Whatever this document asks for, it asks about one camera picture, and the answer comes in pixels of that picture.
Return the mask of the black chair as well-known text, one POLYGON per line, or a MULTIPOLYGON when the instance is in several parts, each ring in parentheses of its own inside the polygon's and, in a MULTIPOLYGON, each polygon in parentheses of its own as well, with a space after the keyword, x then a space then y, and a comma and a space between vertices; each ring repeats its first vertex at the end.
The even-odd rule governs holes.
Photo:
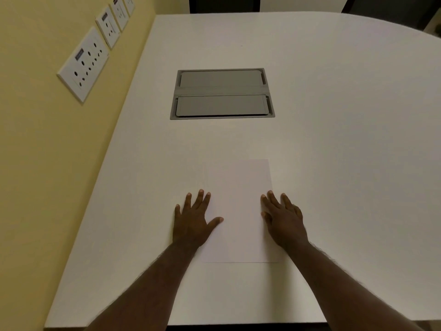
POLYGON ((343 14, 389 21, 424 30, 441 8, 441 0, 347 0, 343 14))

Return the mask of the person's right forearm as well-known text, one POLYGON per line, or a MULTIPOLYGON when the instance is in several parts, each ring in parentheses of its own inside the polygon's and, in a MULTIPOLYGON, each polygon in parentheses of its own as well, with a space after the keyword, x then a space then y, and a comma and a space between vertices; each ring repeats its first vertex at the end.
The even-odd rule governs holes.
POLYGON ((424 331, 308 241, 284 246, 332 331, 424 331))

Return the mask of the white paper sheet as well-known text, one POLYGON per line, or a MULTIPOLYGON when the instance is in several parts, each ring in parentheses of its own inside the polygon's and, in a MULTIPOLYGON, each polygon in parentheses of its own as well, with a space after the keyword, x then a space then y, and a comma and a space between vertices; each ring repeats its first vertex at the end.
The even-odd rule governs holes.
POLYGON ((205 168, 211 193, 207 219, 222 217, 201 249, 204 263, 278 263, 282 250, 261 216, 261 195, 272 189, 268 159, 219 161, 205 168))

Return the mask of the person's left forearm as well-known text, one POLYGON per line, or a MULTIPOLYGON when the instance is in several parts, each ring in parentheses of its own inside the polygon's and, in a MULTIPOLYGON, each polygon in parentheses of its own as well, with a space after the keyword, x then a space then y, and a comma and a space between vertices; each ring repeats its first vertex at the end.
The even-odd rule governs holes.
POLYGON ((84 331, 165 331, 180 283, 200 244, 173 242, 84 331))

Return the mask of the person's left hand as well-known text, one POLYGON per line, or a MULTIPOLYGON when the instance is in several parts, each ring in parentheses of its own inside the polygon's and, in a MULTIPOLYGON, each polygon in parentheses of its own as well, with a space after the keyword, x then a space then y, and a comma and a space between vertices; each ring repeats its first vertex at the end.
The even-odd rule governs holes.
POLYGON ((180 206, 182 214, 182 223, 174 224, 172 229, 172 243, 188 243, 192 247, 198 249, 204 245, 212 232, 208 232, 207 224, 210 222, 206 220, 205 215, 211 199, 211 193, 207 192, 204 195, 205 214, 193 212, 192 194, 188 193, 185 196, 183 206, 180 206))

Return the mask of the person's right hand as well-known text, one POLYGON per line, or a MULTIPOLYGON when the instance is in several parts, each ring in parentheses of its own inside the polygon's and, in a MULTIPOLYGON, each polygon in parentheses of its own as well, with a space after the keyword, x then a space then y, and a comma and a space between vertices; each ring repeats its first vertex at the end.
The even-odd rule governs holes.
POLYGON ((268 212, 273 217, 273 227, 267 228, 269 234, 278 246, 292 254, 310 243, 303 222, 303 214, 284 193, 280 195, 279 203, 284 209, 279 212, 270 212, 268 193, 261 196, 262 212, 268 212))

